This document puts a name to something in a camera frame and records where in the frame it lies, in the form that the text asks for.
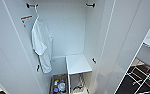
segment floor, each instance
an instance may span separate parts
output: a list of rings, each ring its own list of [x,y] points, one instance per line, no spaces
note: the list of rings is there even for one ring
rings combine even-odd
[[[138,66],[141,70],[146,71],[147,67],[144,65],[140,65]],[[138,74],[139,76],[141,76],[142,78],[145,78],[145,76],[143,74],[141,74],[139,71],[134,71],[136,74]],[[128,75],[125,76],[124,80],[122,81],[119,89],[117,90],[116,94],[134,94],[134,92],[137,90],[138,88],[138,84],[132,85],[132,83],[134,82],[133,79],[131,79]],[[144,84],[142,86],[142,88],[138,91],[138,93],[142,93],[145,91],[149,91],[150,88]]]

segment black hook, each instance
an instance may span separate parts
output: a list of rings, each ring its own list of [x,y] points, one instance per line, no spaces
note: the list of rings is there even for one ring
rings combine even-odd
[[[93,3],[92,5],[88,5],[88,4],[86,4],[87,6],[92,6],[93,8],[95,7],[95,3]]]
[[[35,7],[35,5],[29,5],[28,3],[26,3],[26,6],[27,8],[30,8],[30,7]]]

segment coat hook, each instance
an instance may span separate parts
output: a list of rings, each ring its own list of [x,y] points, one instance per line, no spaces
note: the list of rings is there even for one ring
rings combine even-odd
[[[26,3],[26,6],[27,8],[30,8],[30,7],[35,7],[35,5],[29,5],[28,3]]]
[[[93,3],[92,5],[88,5],[88,4],[86,4],[87,6],[92,6],[93,8],[95,7],[95,3]]]

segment luggage rack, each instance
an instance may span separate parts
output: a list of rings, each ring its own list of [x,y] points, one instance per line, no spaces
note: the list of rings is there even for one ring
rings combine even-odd
[[[143,72],[139,67],[139,63],[144,63],[142,62],[141,60],[138,59],[138,63],[134,66],[134,68],[131,70],[130,73],[126,73],[126,75],[128,75],[130,78],[132,78],[135,82],[133,82],[132,84],[135,85],[135,84],[138,84],[139,85],[139,88],[136,90],[136,92],[134,94],[147,94],[147,93],[150,93],[150,91],[147,91],[147,92],[143,92],[143,93],[137,93],[138,90],[141,88],[141,86],[143,86],[143,84],[145,83],[149,88],[150,88],[150,85],[146,82],[146,80],[150,80],[150,66],[146,65],[144,63],[145,66],[148,66],[149,68],[147,68],[146,72]],[[145,79],[143,79],[142,77],[140,77],[139,75],[137,75],[136,73],[134,73],[134,71],[138,70],[140,73],[142,73],[145,77]]]

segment shelf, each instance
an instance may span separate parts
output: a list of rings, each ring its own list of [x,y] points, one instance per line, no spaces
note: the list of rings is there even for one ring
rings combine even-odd
[[[92,71],[83,54],[66,56],[68,74],[77,74]]]

